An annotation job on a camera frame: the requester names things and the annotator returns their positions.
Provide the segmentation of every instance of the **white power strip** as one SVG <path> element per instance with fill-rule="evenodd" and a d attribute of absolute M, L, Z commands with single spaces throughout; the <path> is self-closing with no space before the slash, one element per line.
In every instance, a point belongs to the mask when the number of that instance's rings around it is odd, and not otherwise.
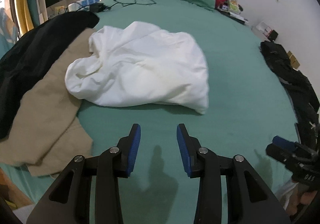
<path fill-rule="evenodd" d="M 82 8 L 83 6 L 87 6 L 89 4 L 94 4 L 94 3 L 97 3 L 100 1 L 101 0 L 79 0 L 75 3 L 69 4 L 68 10 L 69 10 L 69 12 L 74 12 L 74 11 Z"/>

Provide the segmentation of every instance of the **beige cloth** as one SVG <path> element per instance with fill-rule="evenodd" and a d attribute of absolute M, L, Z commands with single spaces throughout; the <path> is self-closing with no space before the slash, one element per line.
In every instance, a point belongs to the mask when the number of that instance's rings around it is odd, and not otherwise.
<path fill-rule="evenodd" d="M 88 42 L 95 31 L 83 31 L 24 94 L 9 137 L 0 142 L 0 162 L 26 163 L 31 175 L 41 176 L 62 171 L 76 155 L 90 156 L 92 139 L 76 117 L 81 100 L 68 93 L 64 77 L 73 61 L 90 56 Z"/>

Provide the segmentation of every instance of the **white cloth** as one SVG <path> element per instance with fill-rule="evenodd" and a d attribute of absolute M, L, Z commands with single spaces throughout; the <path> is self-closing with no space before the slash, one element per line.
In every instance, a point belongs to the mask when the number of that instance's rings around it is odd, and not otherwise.
<path fill-rule="evenodd" d="M 191 35 L 169 33 L 135 21 L 125 29 L 105 26 L 89 38 L 92 56 L 69 65 L 69 93 L 101 106 L 179 104 L 204 114 L 208 69 Z"/>

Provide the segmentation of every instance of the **wooden floor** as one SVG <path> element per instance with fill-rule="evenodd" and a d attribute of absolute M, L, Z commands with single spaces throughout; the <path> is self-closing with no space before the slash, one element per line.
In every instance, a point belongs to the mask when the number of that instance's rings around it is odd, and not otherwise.
<path fill-rule="evenodd" d="M 18 208 L 32 204 L 32 201 L 0 169 L 0 195 Z"/>

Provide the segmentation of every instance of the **bed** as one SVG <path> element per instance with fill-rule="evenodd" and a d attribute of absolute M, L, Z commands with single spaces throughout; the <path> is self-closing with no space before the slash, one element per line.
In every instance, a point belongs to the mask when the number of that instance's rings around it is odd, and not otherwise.
<path fill-rule="evenodd" d="M 141 125 L 134 172 L 129 179 L 119 179 L 124 223 L 193 222 L 199 179 L 189 179 L 184 172 L 176 140 L 179 123 L 184 123 L 191 136 L 216 154 L 243 155 L 275 192 L 291 175 L 283 165 L 266 156 L 265 148 L 275 135 L 291 141 L 298 138 L 290 100 L 260 54 L 260 40 L 249 27 L 217 11 L 182 0 L 154 1 L 156 4 L 149 6 L 117 5 L 99 13 L 96 29 L 104 25 L 125 28 L 137 20 L 170 32 L 191 34 L 208 63 L 209 109 L 205 115 L 199 115 L 182 106 L 112 108 L 83 102 L 78 117 L 94 141 L 94 156 L 116 145 L 133 123 Z M 111 5 L 113 0 L 102 2 Z M 24 167 L 0 167 L 35 203 L 54 181 L 50 176 L 32 177 Z M 222 182 L 222 223 L 227 222 L 225 186 Z"/>

